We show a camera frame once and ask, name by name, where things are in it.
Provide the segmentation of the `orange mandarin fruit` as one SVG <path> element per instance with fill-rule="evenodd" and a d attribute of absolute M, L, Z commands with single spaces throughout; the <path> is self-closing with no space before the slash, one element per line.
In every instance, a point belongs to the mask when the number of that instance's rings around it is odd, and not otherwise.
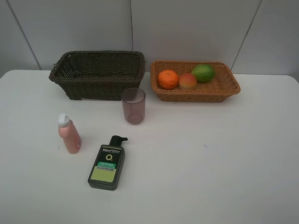
<path fill-rule="evenodd" d="M 178 85 L 178 75 L 172 70 L 163 70 L 158 74 L 158 82 L 162 89 L 172 90 Z"/>

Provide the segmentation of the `red yellow peach fruit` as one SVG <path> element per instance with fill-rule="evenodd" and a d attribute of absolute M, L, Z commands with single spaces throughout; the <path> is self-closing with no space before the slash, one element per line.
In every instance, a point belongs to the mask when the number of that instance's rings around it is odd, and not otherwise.
<path fill-rule="evenodd" d="M 178 78 L 178 86 L 182 90 L 194 90 L 197 86 L 197 79 L 191 73 L 184 73 Z"/>

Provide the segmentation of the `pink bottle white cap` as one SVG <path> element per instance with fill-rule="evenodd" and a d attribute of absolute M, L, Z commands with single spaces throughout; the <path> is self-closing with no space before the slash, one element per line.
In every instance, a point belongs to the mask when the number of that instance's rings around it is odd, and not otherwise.
<path fill-rule="evenodd" d="M 58 119 L 58 134 L 63 139 L 67 151 L 76 154 L 81 148 L 81 138 L 73 121 L 62 113 Z"/>

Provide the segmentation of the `translucent purple plastic cup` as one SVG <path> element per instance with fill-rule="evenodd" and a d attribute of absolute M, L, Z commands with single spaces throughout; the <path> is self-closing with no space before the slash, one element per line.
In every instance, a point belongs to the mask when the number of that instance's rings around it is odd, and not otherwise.
<path fill-rule="evenodd" d="M 128 88 L 122 96 L 122 108 L 125 120 L 133 125 L 140 124 L 145 117 L 146 94 L 139 88 Z"/>

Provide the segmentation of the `dark brown wicker basket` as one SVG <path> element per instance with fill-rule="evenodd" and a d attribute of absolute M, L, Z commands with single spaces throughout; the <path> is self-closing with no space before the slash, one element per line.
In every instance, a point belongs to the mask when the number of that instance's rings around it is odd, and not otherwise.
<path fill-rule="evenodd" d="M 71 100 L 120 101 L 124 90 L 139 87 L 144 73 L 138 51 L 70 51 L 54 64 L 49 79 Z"/>

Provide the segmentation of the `dark green pump bottle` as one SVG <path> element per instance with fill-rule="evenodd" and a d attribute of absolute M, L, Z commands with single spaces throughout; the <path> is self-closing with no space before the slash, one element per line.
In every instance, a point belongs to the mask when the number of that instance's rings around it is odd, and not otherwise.
<path fill-rule="evenodd" d="M 92 188 L 116 190 L 125 160 L 122 143 L 127 140 L 114 135 L 108 145 L 101 145 L 88 178 Z"/>

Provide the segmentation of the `light orange wicker basket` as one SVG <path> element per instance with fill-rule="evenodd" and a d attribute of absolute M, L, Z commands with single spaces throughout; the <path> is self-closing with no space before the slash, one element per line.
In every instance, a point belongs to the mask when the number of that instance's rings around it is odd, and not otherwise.
<path fill-rule="evenodd" d="M 177 75 L 191 72 L 198 64 L 209 64 L 214 78 L 208 83 L 198 83 L 194 90 L 164 90 L 158 82 L 158 74 L 163 70 L 172 70 Z M 151 88 L 162 101 L 170 102 L 222 102 L 228 97 L 238 94 L 241 88 L 230 68 L 222 62 L 156 60 L 150 69 Z"/>

